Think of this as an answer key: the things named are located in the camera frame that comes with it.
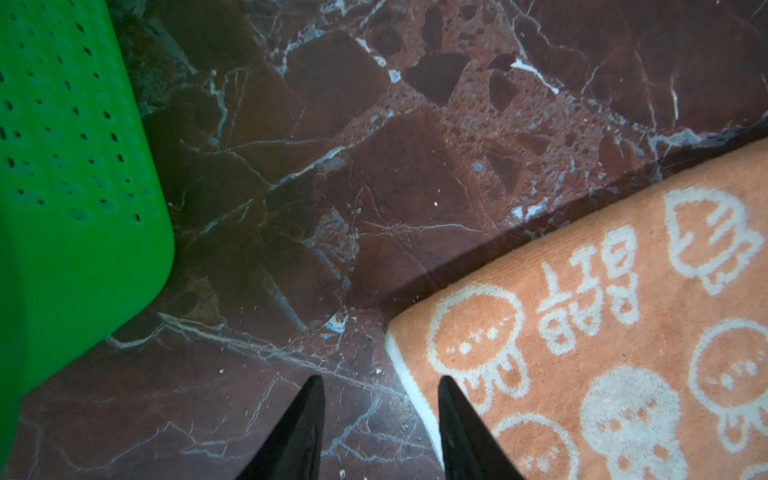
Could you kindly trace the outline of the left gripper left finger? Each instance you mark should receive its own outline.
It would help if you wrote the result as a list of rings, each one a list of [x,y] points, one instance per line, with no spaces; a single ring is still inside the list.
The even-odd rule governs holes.
[[[323,379],[312,375],[236,479],[318,479],[324,418]]]

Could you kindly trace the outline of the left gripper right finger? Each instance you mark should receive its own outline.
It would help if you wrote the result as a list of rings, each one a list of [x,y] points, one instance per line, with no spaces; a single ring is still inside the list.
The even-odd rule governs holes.
[[[447,479],[523,479],[450,376],[440,379],[438,406]]]

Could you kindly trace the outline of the peach patterned towel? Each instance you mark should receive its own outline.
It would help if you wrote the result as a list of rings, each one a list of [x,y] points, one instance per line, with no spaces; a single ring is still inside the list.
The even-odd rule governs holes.
[[[767,475],[767,144],[676,174],[396,317],[437,455],[448,380],[530,479]]]

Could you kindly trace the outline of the green plastic basket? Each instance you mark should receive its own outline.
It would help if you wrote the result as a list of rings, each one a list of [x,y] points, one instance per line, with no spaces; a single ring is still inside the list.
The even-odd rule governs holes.
[[[22,397],[147,307],[173,258],[106,3],[3,2],[3,455]]]

